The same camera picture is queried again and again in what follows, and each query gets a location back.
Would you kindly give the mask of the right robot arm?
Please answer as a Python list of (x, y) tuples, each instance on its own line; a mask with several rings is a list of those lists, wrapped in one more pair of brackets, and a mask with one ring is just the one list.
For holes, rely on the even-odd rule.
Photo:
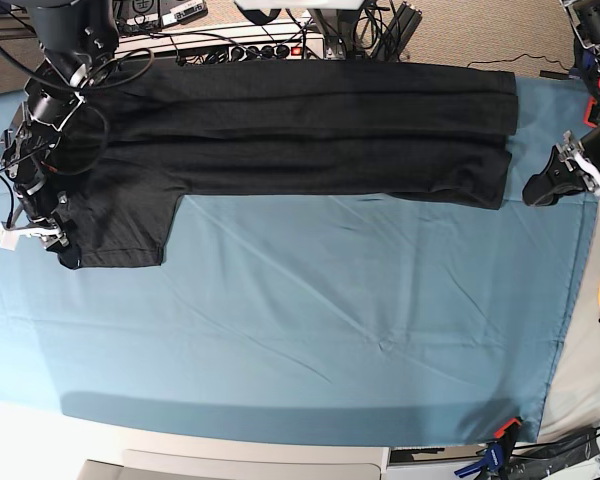
[(8, 185), (10, 213), (0, 224), (0, 246), (12, 250), (22, 237), (37, 238), (60, 263), (77, 269), (79, 247), (71, 240), (58, 208), (65, 192), (55, 184), (61, 175), (90, 169), (59, 167), (52, 155), (65, 142), (70, 121), (88, 109), (87, 94), (103, 88), (119, 46), (110, 1), (22, 1), (44, 60), (32, 70), (1, 45), (0, 55), (28, 76), (20, 107), (21, 123), (3, 136), (0, 179)]

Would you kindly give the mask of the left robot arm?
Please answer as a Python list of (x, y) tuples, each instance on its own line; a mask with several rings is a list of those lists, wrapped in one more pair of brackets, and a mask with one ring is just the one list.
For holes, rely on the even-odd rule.
[(574, 67), (590, 95), (585, 124), (592, 130), (577, 139), (564, 134), (544, 169), (530, 177), (522, 198), (528, 206), (552, 206), (584, 192), (600, 195), (600, 1), (563, 1), (574, 34)]

